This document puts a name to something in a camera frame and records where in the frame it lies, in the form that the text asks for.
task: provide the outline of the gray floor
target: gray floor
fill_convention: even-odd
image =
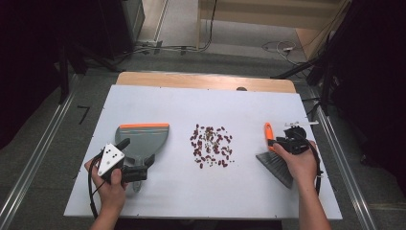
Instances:
[[[169,36],[166,36],[176,35],[173,30],[170,33],[169,28],[165,27],[165,24],[163,25],[160,37],[167,42],[166,45],[173,45],[170,43]],[[277,30],[266,36],[269,36],[269,41],[297,39],[294,33],[291,30],[289,32],[286,28],[281,28],[279,34]],[[237,37],[233,36],[233,42],[229,43],[225,40],[214,41],[214,46],[211,46],[212,50],[205,53],[187,53],[184,56],[172,51],[161,51],[158,55],[134,54],[124,60],[120,67],[127,71],[213,73],[250,78],[268,78],[292,68],[292,64],[278,53],[271,54],[263,51],[260,45],[268,39],[262,39],[257,45],[253,45],[252,42],[246,42],[250,41],[249,39],[243,38],[238,41]],[[303,61],[301,55],[292,56],[292,58]],[[101,114],[108,89],[111,84],[115,83],[119,74],[111,73],[91,60],[88,62],[91,68],[86,76],[79,76],[76,95],[45,152],[31,186],[13,215],[9,229],[86,229],[93,221],[91,218],[66,218],[63,216],[63,212],[73,188],[76,173]],[[310,98],[311,94],[303,76],[301,73],[298,76],[292,76],[290,80],[295,83],[298,93],[305,99]],[[0,205],[4,205],[8,192],[19,178],[47,125],[52,120],[57,110],[58,100],[59,90],[57,89],[21,128],[14,140],[0,150]],[[90,106],[89,113],[81,125],[79,122],[84,111],[78,108],[78,105]],[[309,110],[313,103],[304,103],[304,106],[306,110]],[[394,177],[383,169],[367,167],[359,163],[362,153],[350,124],[339,116],[334,106],[331,106],[329,111],[330,120],[346,158],[362,194],[371,207],[377,229],[404,229],[406,211],[401,204],[405,203],[405,197],[397,187]],[[315,126],[314,134],[343,214],[343,220],[331,222],[333,229],[362,229],[323,128]],[[283,229],[298,229],[298,222],[295,219],[284,219],[282,223]]]

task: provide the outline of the hand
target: hand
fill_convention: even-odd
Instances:
[[[92,160],[89,160],[84,164],[84,168],[89,172]],[[92,179],[93,183],[98,189],[98,193],[101,197],[101,213],[107,213],[108,215],[118,216],[122,211],[125,203],[125,188],[127,184],[122,185],[122,171],[119,169],[114,170],[111,173],[111,184],[105,182],[98,176],[98,169],[93,167]]]
[[[316,149],[313,141],[310,144]],[[275,153],[278,154],[286,162],[290,174],[298,183],[314,184],[314,179],[317,174],[317,163],[314,159],[311,148],[305,152],[294,155],[287,152],[281,145],[275,143],[273,145]]]

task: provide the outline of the orange brush handle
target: orange brush handle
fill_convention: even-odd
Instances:
[[[274,132],[272,131],[272,127],[270,123],[265,123],[265,137],[266,137],[266,145],[268,145],[269,140],[274,139]],[[273,147],[268,146],[269,150],[275,151]]]

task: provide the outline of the brush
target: brush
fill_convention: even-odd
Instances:
[[[275,142],[272,127],[265,124],[265,137],[268,142],[269,151],[257,154],[256,157],[265,168],[277,177],[286,188],[292,188],[293,177],[287,168],[286,162],[275,153],[272,144]]]

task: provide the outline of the forearm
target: forearm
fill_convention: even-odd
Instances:
[[[120,211],[103,210],[90,227],[90,230],[113,230],[119,218]]]
[[[325,211],[312,183],[299,183],[300,229],[331,229]]]

